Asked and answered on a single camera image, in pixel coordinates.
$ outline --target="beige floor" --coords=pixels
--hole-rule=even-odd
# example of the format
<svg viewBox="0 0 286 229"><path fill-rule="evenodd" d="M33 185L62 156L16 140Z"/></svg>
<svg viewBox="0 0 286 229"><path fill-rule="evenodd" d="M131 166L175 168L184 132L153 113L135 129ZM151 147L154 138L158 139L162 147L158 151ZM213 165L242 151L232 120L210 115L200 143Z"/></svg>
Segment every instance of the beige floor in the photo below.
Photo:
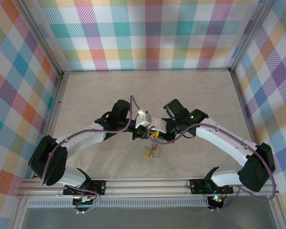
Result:
<svg viewBox="0 0 286 229"><path fill-rule="evenodd" d="M168 117L163 106L177 98L189 111L198 108L250 140L230 73L220 71L71 74L54 137L87 127L110 111L118 99L128 101L131 94L154 117ZM132 141L130 133L120 133L76 153L67 165L97 178L204 177L215 166L220 167L218 171L239 168L228 154L198 137L159 146L157 159L144 158L144 146L149 144L148 140Z"/></svg>

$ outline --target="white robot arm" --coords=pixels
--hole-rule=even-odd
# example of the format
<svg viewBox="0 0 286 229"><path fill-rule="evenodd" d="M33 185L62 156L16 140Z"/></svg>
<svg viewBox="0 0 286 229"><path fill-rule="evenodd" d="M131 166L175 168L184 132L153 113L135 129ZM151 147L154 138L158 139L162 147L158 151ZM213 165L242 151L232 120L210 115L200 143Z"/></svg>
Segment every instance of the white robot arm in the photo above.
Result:
<svg viewBox="0 0 286 229"><path fill-rule="evenodd" d="M258 146L256 143L246 141L222 128L212 118L209 118L207 114L197 109L188 112L176 99L164 106L170 118L152 118L149 113L140 109L137 118L130 121L126 118L129 109L130 105L127 101L119 100L113 106L111 112L105 113L89 127L80 131L82 132L81 134L73 134L74 136L71 139L68 139L69 136L58 139L45 136L29 161L29 166L41 178L49 152L60 144L47 168L44 182L47 185L58 182L74 187L83 187L85 182L87 182L87 175L81 170L66 167L66 160L82 149L105 141L116 134L106 133L105 131L121 130L129 123L129 126L124 131L132 133L133 140L136 138L147 139L150 137L149 132L151 130L158 130L160 131L159 138L169 143L174 141L177 134L194 124L196 126L188 130L193 137L198 136L211 142L228 153L243 167L238 172L232 170L219 172L214 175L213 173L217 167L213 168L204 179L205 186L207 186L209 192L226 185L244 185L252 191L261 189L269 179L269 173L258 157L248 150L249 148L256 151L267 162L272 173L275 170L270 146L265 143Z"/></svg>

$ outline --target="cable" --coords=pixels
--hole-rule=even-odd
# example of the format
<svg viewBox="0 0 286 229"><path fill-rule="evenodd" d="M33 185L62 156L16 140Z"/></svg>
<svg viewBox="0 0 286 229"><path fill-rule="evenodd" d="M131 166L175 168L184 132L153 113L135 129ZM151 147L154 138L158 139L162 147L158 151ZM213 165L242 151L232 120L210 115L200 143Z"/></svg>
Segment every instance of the cable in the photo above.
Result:
<svg viewBox="0 0 286 229"><path fill-rule="evenodd" d="M177 141L177 140L178 140L179 138L181 138L189 129L191 129L191 128L195 127L195 126L205 126L205 127L211 128L211 129L213 129L213 130L215 130L215 131L218 131L218 132L223 133L224 135L226 135L227 137L233 139L233 140L236 141L237 143L243 144L243 142L242 142L241 140L239 140L237 137L234 137L232 134L230 134L230 133L228 133L228 132L226 132L226 131L224 131L224 130L222 130L222 129L219 129L217 126L213 126L213 125L205 124L205 123L196 123L196 124L190 125L190 126L187 127L184 131L182 131L178 137L176 137L174 140L169 141L169 142L155 142L155 141L150 137L150 131L151 131L152 128L154 128L154 126L151 126L151 127L147 130L147 137L148 137L152 142L154 142L154 143L158 143L158 144L160 144L160 145L168 145L168 144L171 144L171 143L174 143L175 141ZM261 161L261 162L263 163L263 165L265 166L265 168L266 168L266 170L267 170L267 172L268 172L268 174L269 174L269 176L270 176L271 182L272 182L272 194L271 194L271 196L268 197L268 198L260 198L260 197L258 197L258 196L256 196L256 195L254 195L252 192L250 192L250 191L248 191L248 190L242 188L241 186L239 186L239 185L236 185L236 186L237 186L240 190L242 190L242 191L248 193L249 195L253 196L254 198L256 198L256 199L258 199L258 200L260 200L260 201L270 201L270 200L272 200L272 199L275 197L275 195L276 195L276 184L275 184L275 179L274 179L274 177L273 177L273 175L272 175L272 172L271 172L269 166L267 165L266 161L265 161L253 148L251 148L250 146L248 146L247 149L248 149L249 151L251 151L251 153L255 154L255 155L258 157L258 159L260 159L260 161Z"/></svg>
<svg viewBox="0 0 286 229"><path fill-rule="evenodd" d="M83 188L74 187L72 185L65 185L65 186L68 186L68 187L73 188L73 189L78 190L78 191L89 192L91 194L95 194L98 197L98 201L96 202L96 204L93 207L91 207L88 210L86 210L86 211L79 211L78 208L77 208L77 205L75 205L76 212L78 212L78 213L87 213L87 212L92 211L93 209L95 209L100 204L101 196L97 192L94 192L94 191L91 191L91 190L87 190L87 189L83 189Z"/></svg>
<svg viewBox="0 0 286 229"><path fill-rule="evenodd" d="M190 139L190 138L193 138L194 136L188 137L188 136L183 135L183 137Z"/></svg>
<svg viewBox="0 0 286 229"><path fill-rule="evenodd" d="M187 184L189 181L190 181L190 180L188 180L188 181L186 182L186 186L187 186L189 189L191 189L191 187Z"/></svg>
<svg viewBox="0 0 286 229"><path fill-rule="evenodd" d="M133 103L134 103L135 106L138 108L138 110L140 109L139 106L138 106L138 104L136 103L134 97L131 95L131 96L130 96L130 107L129 107L129 119L128 119L127 125L126 125L123 129L121 129L121 130L114 130L114 131L113 131L113 130L85 129L85 130L81 130L81 131L79 131L79 132L76 132L76 133L70 135L69 137L67 137L66 139L63 139L61 142L59 142L59 143L55 146L55 148L50 152L50 155L49 155L49 157L48 157L48 159L47 159L46 165L45 165L44 170L43 170L43 174L42 174L42 177L41 177L41 182L40 182L40 184L39 184L39 187L41 187L41 186L43 185L43 183L44 183L44 179L45 179L45 177L46 177L46 174L47 174L47 171L48 171L48 167L49 167L50 161L51 161L51 159L52 159L52 157L53 157L53 155L54 155L54 152L56 151L56 149L57 149L58 147L60 147L63 143L65 143L66 140L68 141L68 140L72 139L73 137L75 137L75 136L77 136L77 135L80 135L80 134L82 134L82 133L85 133L85 132L91 132L91 131L93 131L93 132L104 132L104 133L111 133L111 134L117 134L117 133L119 133L119 132L123 132L124 130L126 130L126 129L129 127L129 125L130 125L130 123L131 123L131 121L132 121Z"/></svg>
<svg viewBox="0 0 286 229"><path fill-rule="evenodd" d="M224 205L221 209L226 208L226 207L230 206L232 203L234 203L234 201L235 201L236 198L238 197L239 193L240 193L240 188L238 189L238 191L237 191L236 195L233 197L233 199L232 199L229 203L227 203L226 205Z"/></svg>
<svg viewBox="0 0 286 229"><path fill-rule="evenodd" d="M227 188L224 186L224 190L225 190L225 197L224 197L224 199L226 199L227 198Z"/></svg>

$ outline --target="metal vent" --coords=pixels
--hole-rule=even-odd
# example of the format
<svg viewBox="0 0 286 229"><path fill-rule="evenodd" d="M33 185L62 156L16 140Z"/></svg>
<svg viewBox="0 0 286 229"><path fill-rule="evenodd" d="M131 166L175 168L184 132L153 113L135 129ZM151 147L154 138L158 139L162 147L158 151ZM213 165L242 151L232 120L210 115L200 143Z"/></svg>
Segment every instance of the metal vent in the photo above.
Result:
<svg viewBox="0 0 286 229"><path fill-rule="evenodd" d="M124 207L124 208L148 208L148 207L204 207L208 205L207 197L183 197L183 198L103 198L99 208ZM70 198L32 198L30 208L65 208L72 207Z"/></svg>
<svg viewBox="0 0 286 229"><path fill-rule="evenodd" d="M72 206L72 198L31 198L29 208L65 208Z"/></svg>
<svg viewBox="0 0 286 229"><path fill-rule="evenodd" d="M108 198L101 199L100 207L199 207L207 205L207 198Z"/></svg>

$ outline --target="plaid wallpaper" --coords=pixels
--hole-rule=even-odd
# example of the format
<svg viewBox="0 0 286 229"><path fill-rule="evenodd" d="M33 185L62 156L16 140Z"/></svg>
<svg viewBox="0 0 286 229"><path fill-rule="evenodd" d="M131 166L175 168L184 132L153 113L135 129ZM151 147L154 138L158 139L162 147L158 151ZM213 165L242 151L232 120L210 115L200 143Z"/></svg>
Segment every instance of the plaid wallpaper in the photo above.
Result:
<svg viewBox="0 0 286 229"><path fill-rule="evenodd" d="M253 136L274 149L286 209L286 0L274 3L236 73Z"/></svg>
<svg viewBox="0 0 286 229"><path fill-rule="evenodd" d="M0 0L0 229L42 137L58 76L12 0Z"/></svg>
<svg viewBox="0 0 286 229"><path fill-rule="evenodd" d="M230 67L263 0L26 0L65 71Z"/></svg>

